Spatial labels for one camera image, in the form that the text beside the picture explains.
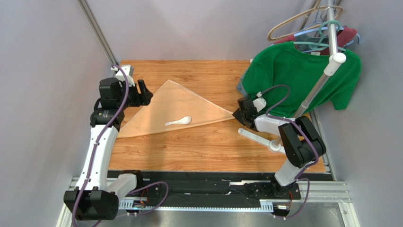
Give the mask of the white ceramic spoon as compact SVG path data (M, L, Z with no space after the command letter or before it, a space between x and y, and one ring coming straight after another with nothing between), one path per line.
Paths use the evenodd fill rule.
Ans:
M191 122L191 120L192 120L192 118L190 116L185 116L179 120L166 122L165 126L174 125L174 124L187 125Z

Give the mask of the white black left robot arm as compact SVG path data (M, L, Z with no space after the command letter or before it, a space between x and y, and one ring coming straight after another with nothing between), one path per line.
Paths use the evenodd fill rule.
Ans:
M66 191L65 205L76 221L113 220L121 200L142 181L138 170L125 170L108 184L112 149L128 107L147 106L153 93L144 80L106 78L99 83L100 97L90 116L91 137L86 161L74 190Z

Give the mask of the beige cloth napkin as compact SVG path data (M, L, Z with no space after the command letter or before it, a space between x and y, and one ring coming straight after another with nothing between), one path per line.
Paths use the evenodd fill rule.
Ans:
M166 122L192 118L187 125ZM167 80L154 94L150 104L142 107L121 129L118 138L132 138L187 129L234 119L232 113L184 86Z

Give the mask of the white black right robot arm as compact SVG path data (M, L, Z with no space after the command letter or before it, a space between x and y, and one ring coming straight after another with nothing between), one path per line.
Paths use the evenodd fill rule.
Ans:
M260 114L265 107L262 97L238 99L233 116L245 127L238 133L272 153L282 153L287 159L271 179L274 187L285 189L294 184L310 166L327 151L324 141L306 116L298 118Z

